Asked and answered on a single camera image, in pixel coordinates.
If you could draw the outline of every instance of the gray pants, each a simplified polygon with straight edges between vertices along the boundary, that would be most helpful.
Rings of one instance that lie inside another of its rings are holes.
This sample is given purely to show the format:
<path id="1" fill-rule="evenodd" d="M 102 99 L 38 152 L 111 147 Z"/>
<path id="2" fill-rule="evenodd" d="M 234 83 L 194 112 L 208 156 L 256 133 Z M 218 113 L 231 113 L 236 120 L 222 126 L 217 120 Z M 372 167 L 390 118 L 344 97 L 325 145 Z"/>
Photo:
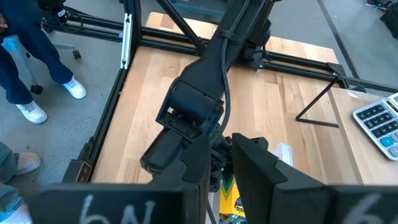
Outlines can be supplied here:
<path id="1" fill-rule="evenodd" d="M 0 142 L 0 223 L 24 204 L 24 199 L 18 195 L 18 190 L 5 184 L 17 172 L 18 159 L 18 153 L 12 152 Z"/>

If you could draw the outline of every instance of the white sneaker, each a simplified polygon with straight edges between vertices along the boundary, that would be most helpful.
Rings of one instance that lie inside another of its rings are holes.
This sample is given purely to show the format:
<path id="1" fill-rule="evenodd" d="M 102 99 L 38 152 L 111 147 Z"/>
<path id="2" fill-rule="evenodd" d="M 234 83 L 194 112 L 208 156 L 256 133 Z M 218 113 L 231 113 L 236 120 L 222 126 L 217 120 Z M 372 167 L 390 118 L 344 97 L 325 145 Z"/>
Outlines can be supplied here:
<path id="1" fill-rule="evenodd" d="M 75 79 L 75 77 L 72 77 L 72 79 L 68 83 L 63 84 L 63 86 L 76 99 L 82 99 L 87 95 L 86 89 Z"/>
<path id="2" fill-rule="evenodd" d="M 22 175 L 36 170 L 42 163 L 40 157 L 31 152 L 22 152 L 19 154 L 17 173 L 15 175 Z"/>
<path id="3" fill-rule="evenodd" d="M 1 222 L 1 224 L 31 224 L 32 218 L 29 214 L 27 205 L 21 205 L 10 217 Z"/>
<path id="4" fill-rule="evenodd" d="M 32 101 L 26 105 L 16 105 L 28 121 L 34 124 L 41 124 L 47 119 L 47 114 L 36 102 Z"/>

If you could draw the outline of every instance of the wooden table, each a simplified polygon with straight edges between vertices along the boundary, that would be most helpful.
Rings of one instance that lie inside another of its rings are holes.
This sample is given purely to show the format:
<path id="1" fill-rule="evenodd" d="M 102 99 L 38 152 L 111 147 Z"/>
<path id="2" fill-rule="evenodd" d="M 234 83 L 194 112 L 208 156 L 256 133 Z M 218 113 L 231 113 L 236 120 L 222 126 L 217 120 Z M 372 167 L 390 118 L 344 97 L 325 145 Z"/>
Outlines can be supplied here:
<path id="1" fill-rule="evenodd" d="M 201 37 L 216 27 L 188 20 Z M 147 26 L 181 31 L 163 14 L 151 13 Z M 267 50 L 323 62 L 337 62 L 332 49 L 271 37 Z M 150 174 L 139 159 L 162 126 L 155 122 L 171 82 L 197 57 L 139 47 L 121 92 L 116 111 L 93 173 L 93 182 L 146 183 Z M 329 184 L 357 183 L 338 128 L 298 123 L 296 115 L 327 86 L 327 82 L 266 70 L 233 67 L 228 72 L 231 117 L 224 132 L 249 138 L 264 136 L 273 151 L 287 142 L 294 150 L 294 166 Z M 328 95 L 304 118 L 336 122 Z"/>
<path id="2" fill-rule="evenodd" d="M 390 161 L 352 117 L 355 110 L 383 97 L 338 88 L 332 88 L 328 95 L 346 144 L 349 163 L 358 183 L 398 185 L 398 162 Z"/>

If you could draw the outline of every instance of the blue jeans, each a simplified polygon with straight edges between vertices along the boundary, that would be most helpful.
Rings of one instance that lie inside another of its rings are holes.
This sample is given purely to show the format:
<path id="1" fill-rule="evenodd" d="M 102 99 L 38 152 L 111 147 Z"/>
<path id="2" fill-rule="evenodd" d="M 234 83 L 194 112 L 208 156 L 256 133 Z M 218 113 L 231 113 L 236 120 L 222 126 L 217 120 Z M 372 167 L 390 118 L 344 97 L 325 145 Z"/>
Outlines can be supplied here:
<path id="1" fill-rule="evenodd" d="M 0 142 L 0 223 L 24 204 L 24 199 L 18 195 L 18 190 L 5 184 L 17 172 L 18 159 L 18 153 L 12 152 Z"/>
<path id="2" fill-rule="evenodd" d="M 0 0 L 0 13 L 5 17 L 8 28 L 3 37 L 18 35 L 19 41 L 35 58 L 46 64 L 51 78 L 65 84 L 73 73 L 60 61 L 58 51 L 41 30 L 41 16 L 38 5 L 32 0 Z M 11 55 L 0 46 L 0 85 L 6 90 L 8 102 L 24 105 L 33 101 L 26 86 L 18 77 L 18 69 Z"/>

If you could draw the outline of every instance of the yellow box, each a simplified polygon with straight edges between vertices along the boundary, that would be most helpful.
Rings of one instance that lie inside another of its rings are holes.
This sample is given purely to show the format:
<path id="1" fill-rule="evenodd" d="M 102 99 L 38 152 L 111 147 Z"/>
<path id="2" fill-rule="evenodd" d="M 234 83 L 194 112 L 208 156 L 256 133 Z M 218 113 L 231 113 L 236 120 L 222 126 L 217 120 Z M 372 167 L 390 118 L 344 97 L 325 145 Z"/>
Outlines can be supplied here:
<path id="1" fill-rule="evenodd" d="M 246 217 L 233 174 L 223 174 L 220 194 L 220 213 L 226 217 Z"/>

